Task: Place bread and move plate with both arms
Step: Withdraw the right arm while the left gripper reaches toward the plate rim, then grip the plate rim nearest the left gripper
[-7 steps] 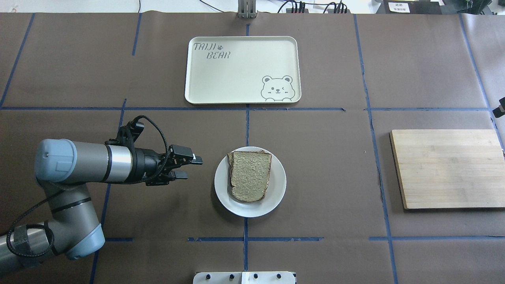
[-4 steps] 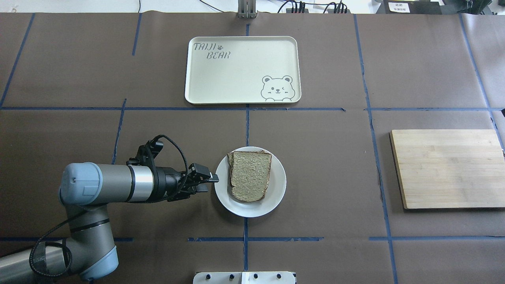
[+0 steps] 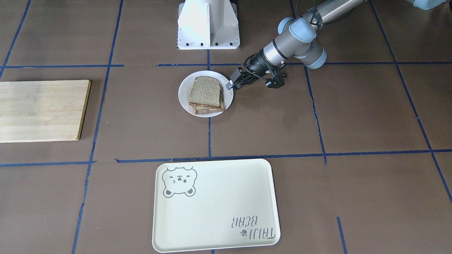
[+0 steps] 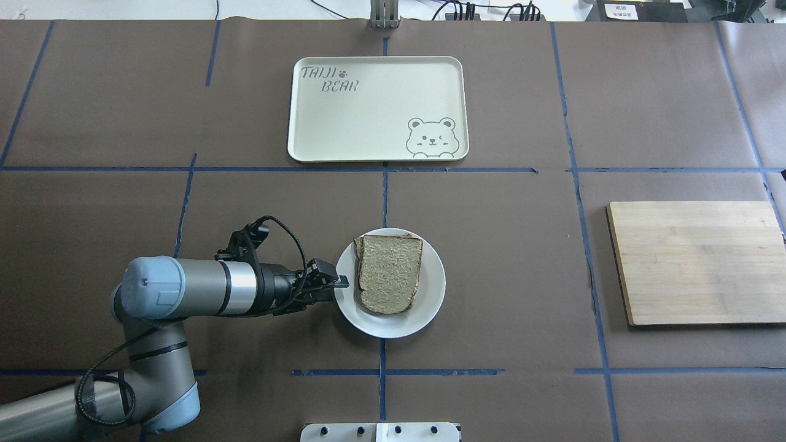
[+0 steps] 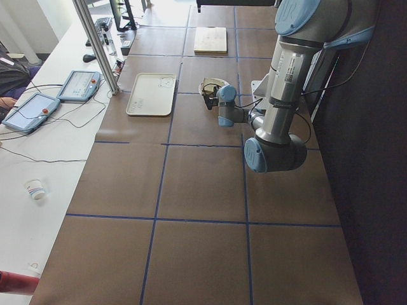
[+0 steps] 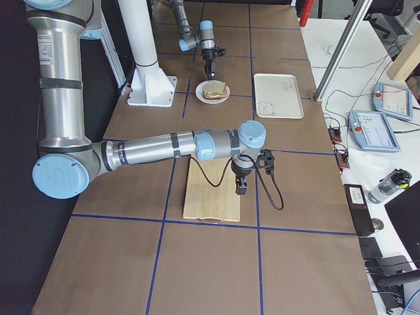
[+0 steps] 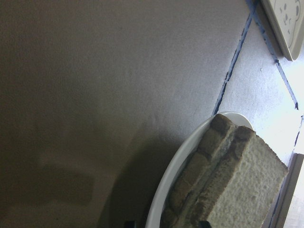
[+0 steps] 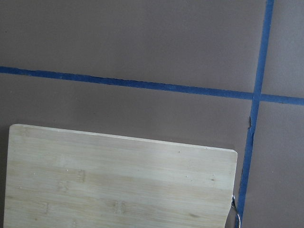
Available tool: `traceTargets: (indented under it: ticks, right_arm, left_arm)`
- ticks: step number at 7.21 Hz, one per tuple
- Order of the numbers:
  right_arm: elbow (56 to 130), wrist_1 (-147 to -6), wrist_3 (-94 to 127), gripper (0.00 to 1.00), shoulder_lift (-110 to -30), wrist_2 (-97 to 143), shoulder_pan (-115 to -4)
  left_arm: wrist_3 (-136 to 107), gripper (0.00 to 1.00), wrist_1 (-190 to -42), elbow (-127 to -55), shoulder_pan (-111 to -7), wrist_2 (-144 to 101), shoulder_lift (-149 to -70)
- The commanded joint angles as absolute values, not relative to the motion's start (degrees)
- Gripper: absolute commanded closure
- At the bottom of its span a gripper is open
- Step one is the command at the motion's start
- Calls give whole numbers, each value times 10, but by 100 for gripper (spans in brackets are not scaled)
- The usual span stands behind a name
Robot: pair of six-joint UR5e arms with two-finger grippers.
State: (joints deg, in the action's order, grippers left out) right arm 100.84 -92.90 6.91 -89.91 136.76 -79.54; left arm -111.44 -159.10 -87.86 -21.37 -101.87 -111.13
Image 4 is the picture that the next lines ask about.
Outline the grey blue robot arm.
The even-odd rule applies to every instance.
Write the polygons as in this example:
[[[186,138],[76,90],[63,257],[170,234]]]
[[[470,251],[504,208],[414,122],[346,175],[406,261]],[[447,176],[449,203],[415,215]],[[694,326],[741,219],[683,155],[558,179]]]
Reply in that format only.
[[[2,406],[2,440],[98,440],[135,425],[154,434],[177,430],[200,413],[186,319],[299,312],[348,285],[318,258],[301,271],[253,258],[135,258],[111,296],[126,341],[109,356],[127,351],[129,367],[98,374],[93,365],[74,384]]]

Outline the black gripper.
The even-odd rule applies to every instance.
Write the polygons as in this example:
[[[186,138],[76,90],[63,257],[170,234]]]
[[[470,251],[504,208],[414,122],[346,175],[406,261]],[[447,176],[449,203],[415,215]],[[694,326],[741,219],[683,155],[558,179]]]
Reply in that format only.
[[[306,266],[306,288],[304,294],[295,295],[287,304],[287,300],[295,293],[300,282],[301,273],[287,269],[281,264],[261,264],[263,276],[263,301],[261,313],[281,316],[305,311],[306,308],[319,302],[334,300],[334,288],[348,288],[350,282],[346,275],[339,275],[334,264],[312,258]]]

